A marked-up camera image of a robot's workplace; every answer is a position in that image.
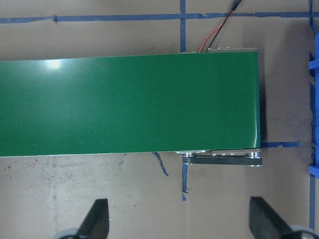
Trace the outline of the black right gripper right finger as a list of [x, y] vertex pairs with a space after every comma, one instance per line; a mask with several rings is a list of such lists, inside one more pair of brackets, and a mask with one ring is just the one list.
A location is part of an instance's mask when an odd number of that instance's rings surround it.
[[282, 239], [292, 233], [288, 224], [262, 197], [250, 198], [249, 228], [255, 239]]

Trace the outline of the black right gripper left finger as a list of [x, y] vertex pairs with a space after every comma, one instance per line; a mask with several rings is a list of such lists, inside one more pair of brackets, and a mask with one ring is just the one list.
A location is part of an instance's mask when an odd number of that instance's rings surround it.
[[109, 234], [108, 199], [97, 199], [75, 234], [76, 239], [106, 239]]

